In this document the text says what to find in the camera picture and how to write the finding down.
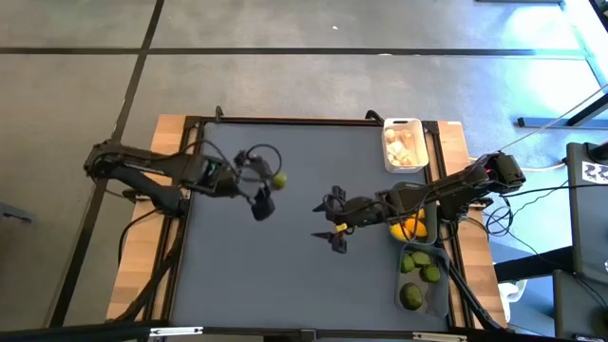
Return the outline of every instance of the cable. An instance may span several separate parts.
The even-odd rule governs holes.
[[[247,156],[247,158],[249,158],[249,155],[251,154],[251,152],[257,148],[260,147],[266,147],[266,148],[270,148],[271,150],[273,150],[276,153],[276,156],[278,157],[278,167],[276,168],[276,171],[272,174],[272,176],[270,176],[268,179],[252,179],[252,178],[245,178],[242,177],[241,180],[242,181],[269,181],[271,179],[273,179],[274,177],[276,177],[276,175],[278,175],[279,172],[281,172],[281,168],[283,167],[283,157],[281,156],[281,153],[278,152],[278,149],[274,146],[272,146],[269,143],[258,143],[255,144],[253,146],[251,146],[251,148],[249,148],[249,150],[247,151],[247,153],[245,153],[245,156]]]
[[[549,166],[549,167],[521,167],[520,169],[522,171],[528,171],[528,172],[545,172],[545,171],[559,169],[562,166],[565,166],[565,162],[560,162],[557,165],[553,165],[553,166]]]
[[[121,234],[121,239],[119,240],[119,244],[118,244],[118,265],[119,265],[119,267],[121,266],[121,260],[123,259],[123,245],[124,245],[124,239],[126,238],[126,233],[129,231],[129,229],[131,227],[136,225],[138,222],[142,221],[143,219],[149,217],[150,215],[152,215],[158,211],[159,211],[158,209],[152,209],[149,212],[141,215],[140,217],[133,219],[129,224],[126,225],[126,227],[124,227],[123,233]]]
[[[514,239],[516,239],[517,241],[521,242],[523,245],[525,245],[527,248],[529,248],[540,260],[544,261],[545,263],[552,265],[554,267],[557,267],[558,269],[562,270],[564,267],[559,265],[558,263],[549,261],[547,259],[545,259],[544,257],[541,256],[541,254],[539,252],[537,252],[532,246],[530,246],[529,244],[525,243],[523,240],[521,240],[520,238],[514,236],[512,233],[508,233],[510,236],[512,236]],[[587,288],[588,290],[590,290],[592,292],[592,294],[589,294],[601,307],[604,308],[604,310],[608,310],[608,305],[606,304],[606,301],[604,300],[604,298],[601,296],[601,294],[598,293],[598,291],[596,291],[593,287],[591,287],[591,285],[589,285],[587,282],[585,282],[579,275],[576,274],[572,274],[572,276],[574,277],[574,279],[580,284],[581,287],[583,288]]]
[[[478,226],[482,227],[483,230],[485,230],[485,232],[487,233],[485,226],[483,223],[481,223],[480,221],[476,220],[475,218],[470,218],[470,217],[466,217],[466,219],[468,219],[469,221],[477,224]],[[486,234],[487,235],[487,240],[490,241],[490,234]]]
[[[535,193],[535,192],[539,192],[539,191],[546,191],[546,190],[560,190],[560,189],[577,189],[577,188],[583,188],[583,187],[596,187],[596,186],[608,186],[608,184],[581,184],[581,185],[565,185],[565,186],[554,186],[554,187],[547,187],[547,188],[540,188],[540,189],[533,189],[533,190],[528,190],[528,191],[522,191],[519,193],[515,193],[513,195],[504,195],[503,197],[505,198],[512,198],[512,197],[517,197],[517,196],[521,196],[521,195],[527,195],[527,194],[531,194],[531,193]]]
[[[458,235],[458,228],[459,228],[459,225],[458,225],[458,224],[454,224],[453,226],[454,226],[454,233],[452,233],[451,235],[449,235],[449,236],[447,236],[447,237],[442,237],[442,236],[441,236],[441,231],[442,231],[442,230],[441,230],[441,229],[439,229],[439,230],[438,230],[438,232],[439,232],[439,242],[444,243],[444,242],[446,242],[446,241],[450,241],[450,240],[452,240],[454,237],[456,237],[456,235]]]
[[[226,158],[226,156],[223,154],[223,152],[221,152],[221,149],[216,144],[214,144],[213,142],[210,142],[210,141],[208,141],[206,139],[198,139],[198,140],[195,140],[193,142],[190,142],[189,144],[187,144],[184,148],[182,148],[178,152],[170,154],[168,156],[160,156],[160,157],[152,158],[152,161],[165,161],[165,160],[169,160],[169,159],[175,158],[177,156],[185,154],[186,151],[188,150],[188,148],[190,148],[192,146],[196,146],[196,145],[198,145],[200,143],[206,143],[209,146],[213,147],[213,149],[216,150],[216,152],[218,152],[219,157],[222,158],[224,160],[224,162],[226,162],[231,168],[233,168],[233,166],[230,163],[230,161],[228,160],[228,158]]]
[[[568,182],[568,180],[566,180],[565,182],[563,182],[560,186],[564,186],[567,182]],[[553,190],[549,191],[548,193],[546,193],[546,194],[544,194],[542,196],[538,196],[536,199],[534,199],[532,201],[529,201],[528,203],[524,204],[520,209],[518,209],[515,212],[515,214],[513,214],[513,217],[515,217],[517,215],[517,213],[519,213],[521,210],[523,210],[523,208],[525,208],[527,205],[534,204],[534,203],[536,203],[537,200],[544,199],[545,197],[553,194],[554,192],[556,192],[558,190],[559,190],[559,188],[558,189],[553,189]]]
[[[95,186],[99,186],[99,185],[97,184],[97,181],[96,181],[94,178],[92,178],[92,177],[91,177],[91,180],[93,181],[93,184],[95,184]],[[110,190],[110,189],[108,189],[108,188],[106,188],[104,191],[105,191],[107,194],[110,194],[110,195],[115,196],[115,197],[117,197],[117,198],[124,199],[124,200],[128,200],[128,198],[126,198],[125,196],[123,196],[123,195],[121,195],[121,194],[119,194],[119,193],[117,193],[117,192],[114,192],[114,191],[112,191],[112,190]]]
[[[492,214],[488,215],[488,219],[485,225],[483,225],[481,222],[479,222],[478,220],[476,220],[475,218],[466,218],[468,220],[471,220],[475,223],[477,223],[482,229],[484,229],[484,231],[487,234],[487,238],[489,240],[489,236],[495,236],[495,237],[503,237],[505,235],[510,235],[512,238],[516,239],[519,243],[523,244],[524,246],[526,246],[530,251],[532,251],[532,253],[534,253],[534,255],[536,257],[538,257],[540,260],[542,260],[543,262],[545,262],[548,265],[551,265],[553,267],[557,267],[560,270],[563,270],[564,267],[562,265],[559,265],[556,262],[553,261],[549,261],[547,259],[545,259],[544,257],[541,256],[541,254],[532,246],[530,246],[528,243],[526,243],[525,241],[523,241],[522,239],[520,239],[519,237],[516,237],[515,235],[513,235],[513,233],[510,232],[510,228],[511,228],[511,224],[513,223],[513,218],[515,216],[517,216],[518,213],[521,212],[521,210],[523,210],[523,208],[525,208],[526,206],[536,203],[538,200],[546,198],[547,196],[553,194],[555,191],[560,190],[560,189],[565,189],[565,188],[573,188],[573,187],[577,187],[577,186],[572,186],[572,187],[568,187],[568,186],[564,186],[566,183],[568,182],[568,180],[566,180],[564,183],[561,184],[561,186],[556,186],[556,187],[552,187],[552,188],[544,188],[544,189],[535,189],[535,190],[530,190],[527,191],[525,193],[531,193],[531,192],[538,192],[538,191],[546,191],[546,190],[550,190],[548,193],[542,195],[542,196],[538,196],[537,198],[535,198],[534,200],[531,200],[527,203],[525,203],[523,206],[521,206],[518,210],[515,211],[515,213],[512,212],[511,210],[511,204],[509,203],[508,199],[506,199],[507,196],[501,196],[501,198],[504,200],[505,205],[499,207],[498,209],[494,210],[492,212]],[[497,211],[507,208],[508,211],[506,214],[502,215],[499,218],[494,218],[494,215],[496,214]],[[505,227],[504,225],[502,225],[500,223],[501,219],[505,219],[506,216],[509,216],[509,222],[507,224],[507,226]],[[492,232],[489,230],[489,225],[492,223],[498,223],[503,229],[501,231],[498,232]],[[602,306],[604,309],[608,310],[608,305],[606,304],[606,301],[604,300],[604,298],[593,288],[591,287],[588,283],[586,283],[579,275],[576,274],[572,274],[572,276],[575,278],[576,281],[579,282],[579,284],[581,285],[581,287],[588,289],[589,291],[592,292],[592,294],[589,294],[600,306]]]
[[[604,88],[606,88],[606,87],[608,87],[608,85],[605,85],[605,86],[601,87],[600,89],[598,89],[598,91],[596,91],[596,92],[594,92],[593,94],[589,95],[589,96],[588,96],[586,99],[582,100],[581,102],[579,102],[578,104],[576,104],[575,106],[573,106],[572,108],[570,108],[570,109],[569,109],[568,111],[566,111],[565,113],[563,113],[563,114],[559,115],[559,117],[557,117],[555,120],[551,121],[550,123],[547,123],[547,124],[542,125],[541,127],[537,128],[537,129],[535,129],[535,130],[533,130],[532,132],[530,132],[530,133],[528,133],[528,134],[524,135],[523,137],[520,137],[520,138],[516,139],[516,140],[515,140],[515,141],[513,141],[513,142],[510,142],[510,143],[506,144],[505,146],[503,146],[503,147],[501,147],[501,148],[497,149],[497,150],[496,150],[496,151],[494,151],[494,152],[499,152],[499,151],[502,151],[502,150],[506,149],[507,147],[510,147],[510,146],[512,146],[512,145],[514,145],[514,144],[516,144],[516,143],[519,143],[520,141],[522,141],[522,140],[524,140],[524,139],[526,139],[526,138],[530,137],[531,135],[536,134],[536,133],[539,133],[539,132],[541,132],[542,130],[544,130],[544,129],[546,129],[546,128],[550,127],[550,126],[552,126],[553,124],[555,124],[556,122],[558,122],[558,121],[559,121],[561,118],[563,118],[563,117],[565,117],[566,115],[568,115],[568,114],[572,113],[572,112],[573,112],[575,109],[577,109],[577,108],[578,108],[580,105],[582,105],[582,104],[584,104],[585,102],[587,102],[587,101],[591,100],[591,98],[593,98],[594,96],[596,96],[596,95],[600,94],[600,92],[601,92],[601,91],[602,91]]]
[[[589,294],[600,306],[604,307],[604,310],[608,310],[608,305],[606,305],[606,301],[604,300],[604,298],[601,296],[601,294],[599,294],[596,289],[594,289],[593,287],[591,287],[591,285],[589,285],[588,283],[586,283],[584,280],[582,280],[581,277],[576,276],[575,275],[575,279],[579,282],[579,284],[582,287],[586,287],[587,289],[589,289],[592,293],[594,293],[595,295]]]
[[[540,333],[540,332],[535,332],[535,331],[531,331],[531,330],[529,330],[529,329],[527,329],[527,328],[520,327],[519,325],[517,325],[517,324],[513,324],[513,323],[511,323],[511,322],[508,322],[508,323],[506,323],[506,324],[507,324],[507,325],[509,325],[509,326],[515,327],[515,328],[519,328],[519,329],[521,329],[521,330],[525,330],[525,331],[527,331],[527,332],[535,333],[535,334],[537,334],[538,336],[549,337],[549,336],[547,336],[547,335],[545,335],[545,334],[543,334],[543,333]]]

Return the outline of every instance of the clear plastic container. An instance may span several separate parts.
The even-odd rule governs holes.
[[[382,129],[384,165],[391,173],[414,173],[428,164],[422,123],[412,118],[384,120]]]

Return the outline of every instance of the plastic container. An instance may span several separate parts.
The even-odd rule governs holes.
[[[408,158],[411,165],[393,165],[389,159],[389,151],[393,150],[387,142],[385,134],[387,130],[392,129],[395,132],[395,141],[400,142],[408,152]],[[411,133],[411,137],[401,137],[400,133],[407,130]],[[382,129],[382,149],[384,151],[384,165],[387,171],[391,173],[414,173],[422,170],[428,164],[427,143],[425,141],[425,131],[422,128],[422,122],[412,118],[393,118],[384,120],[384,128]]]
[[[403,256],[411,254],[413,252],[424,252],[430,256],[431,265],[437,266],[441,274],[439,281],[435,283],[425,282],[420,276],[420,268],[418,267],[416,267],[413,271],[409,273],[401,273],[401,260],[403,259]],[[445,317],[447,315],[447,312],[449,311],[447,303],[447,301],[449,300],[448,269],[449,258],[447,256],[446,251],[431,246],[406,244],[403,247],[403,250],[401,251],[399,263],[397,264],[397,287],[395,289],[395,304],[402,310],[407,310],[409,312],[417,314],[427,314],[439,318]],[[416,286],[418,286],[418,288],[420,288],[420,291],[422,292],[422,306],[417,310],[406,309],[403,304],[401,304],[401,300],[399,299],[399,292],[401,291],[401,288],[408,283],[415,284]]]

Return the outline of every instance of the green lime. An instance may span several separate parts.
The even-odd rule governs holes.
[[[411,258],[414,259],[417,267],[430,265],[430,256],[424,252],[414,252],[411,254]]]
[[[422,306],[422,291],[413,283],[408,283],[399,291],[399,300],[404,308],[417,310]]]
[[[414,259],[411,256],[403,256],[403,260],[401,260],[401,273],[411,272],[414,268],[416,268]]]
[[[420,270],[420,277],[425,282],[437,282],[441,278],[441,272],[435,266],[425,266]]]
[[[287,184],[287,175],[284,172],[279,172],[273,178],[273,185],[276,189],[282,189]]]

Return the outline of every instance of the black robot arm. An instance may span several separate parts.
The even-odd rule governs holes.
[[[346,253],[345,235],[355,228],[378,223],[396,223],[419,211],[425,204],[439,201],[443,221],[460,221],[468,205],[494,192],[506,194],[522,187],[525,176],[512,156],[502,152],[481,156],[464,170],[426,185],[401,182],[375,194],[375,199],[357,197],[346,200],[346,192],[334,186],[313,209],[324,212],[336,225],[335,232],[317,233],[338,253]]]
[[[239,152],[234,162],[235,166],[222,158],[185,153],[163,155],[106,141],[93,146],[85,171],[94,180],[123,182],[138,195],[148,196],[157,209],[169,216],[186,213],[183,188],[213,198],[243,196],[250,202],[255,219],[266,219],[275,210],[270,197],[273,174],[268,163],[245,151]],[[255,174],[255,179],[245,180],[241,176],[244,170]],[[172,178],[175,185],[158,184],[144,172]],[[243,191],[251,187],[241,186],[243,182],[254,184],[252,193]]]

